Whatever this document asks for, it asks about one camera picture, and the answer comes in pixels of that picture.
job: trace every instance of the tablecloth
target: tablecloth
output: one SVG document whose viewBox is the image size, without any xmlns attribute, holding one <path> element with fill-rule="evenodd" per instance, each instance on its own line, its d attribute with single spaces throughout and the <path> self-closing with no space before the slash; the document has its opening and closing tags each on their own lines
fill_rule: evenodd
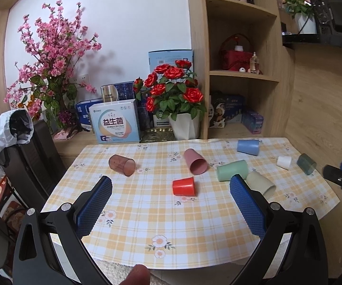
<svg viewBox="0 0 342 285">
<path fill-rule="evenodd" d="M 219 182 L 215 168 L 246 160 L 277 186 L 269 202 L 286 210 L 315 209 L 322 218 L 339 199 L 314 171 L 306 176 L 296 165 L 300 153 L 286 138 L 261 138 L 260 153 L 237 152 L 237 139 L 210 139 L 146 144 L 87 146 L 51 194 L 43 211 L 73 203 L 102 175 L 112 179 L 113 194 L 91 234 L 82 239 L 93 258 L 152 269 L 188 269 L 213 266 L 251 255 L 259 238 L 252 235 L 229 193 L 229 182 Z M 172 194 L 172 181 L 191 176 L 183 158 L 193 148 L 209 163 L 209 170 L 195 176 L 196 197 Z M 131 177 L 109 168 L 119 154 L 133 158 Z M 276 166 L 278 156 L 292 156 L 290 170 Z M 57 236 L 53 241 L 59 243 Z"/>
</svg>

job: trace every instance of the white flower pot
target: white flower pot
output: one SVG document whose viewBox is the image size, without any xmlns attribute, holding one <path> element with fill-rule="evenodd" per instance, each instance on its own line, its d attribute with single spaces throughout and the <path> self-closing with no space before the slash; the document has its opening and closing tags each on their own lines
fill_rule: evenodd
<svg viewBox="0 0 342 285">
<path fill-rule="evenodd" d="M 176 115 L 176 121 L 170 118 L 172 130 L 177 140 L 196 139 L 199 136 L 199 115 L 191 119 L 190 114 Z"/>
<path fill-rule="evenodd" d="M 306 15 L 303 15 L 302 13 L 295 15 L 295 22 L 298 26 L 298 30 L 300 31 L 301 28 L 304 26 L 303 30 L 300 32 L 301 34 L 317 34 L 316 22 L 315 22 L 314 16 L 311 16 L 308 22 L 305 24 L 306 21 L 307 21 Z"/>
</svg>

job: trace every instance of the bolt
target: bolt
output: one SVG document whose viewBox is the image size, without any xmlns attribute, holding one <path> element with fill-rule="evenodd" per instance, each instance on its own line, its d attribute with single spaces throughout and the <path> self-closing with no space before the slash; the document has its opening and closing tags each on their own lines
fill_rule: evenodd
<svg viewBox="0 0 342 285">
<path fill-rule="evenodd" d="M 314 215 L 315 214 L 315 210 L 312 208 L 307 208 L 306 212 L 308 215 Z"/>
<path fill-rule="evenodd" d="M 71 204 L 70 203 L 65 203 L 62 205 L 62 210 L 63 211 L 68 211 L 69 209 L 71 209 Z"/>
<path fill-rule="evenodd" d="M 27 215 L 33 215 L 35 212 L 35 209 L 34 208 L 30 208 L 27 210 Z"/>
<path fill-rule="evenodd" d="M 271 203 L 270 204 L 270 208 L 275 210 L 275 211 L 278 211 L 280 209 L 280 204 L 278 204 L 278 203 Z"/>
</svg>

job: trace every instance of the glass bottle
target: glass bottle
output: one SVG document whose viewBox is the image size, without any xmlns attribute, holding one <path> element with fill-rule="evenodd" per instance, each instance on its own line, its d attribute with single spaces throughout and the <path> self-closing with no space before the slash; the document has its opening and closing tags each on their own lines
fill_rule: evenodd
<svg viewBox="0 0 342 285">
<path fill-rule="evenodd" d="M 250 72 L 253 74 L 260 73 L 260 60 L 258 59 L 255 52 L 253 53 L 253 56 L 250 59 Z"/>
</svg>

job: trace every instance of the brown transparent cup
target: brown transparent cup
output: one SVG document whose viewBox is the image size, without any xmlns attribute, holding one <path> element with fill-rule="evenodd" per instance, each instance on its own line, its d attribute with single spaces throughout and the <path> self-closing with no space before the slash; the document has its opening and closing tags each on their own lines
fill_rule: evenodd
<svg viewBox="0 0 342 285">
<path fill-rule="evenodd" d="M 115 154 L 109 159 L 109 167 L 115 172 L 130 177 L 135 171 L 135 161 Z"/>
</svg>

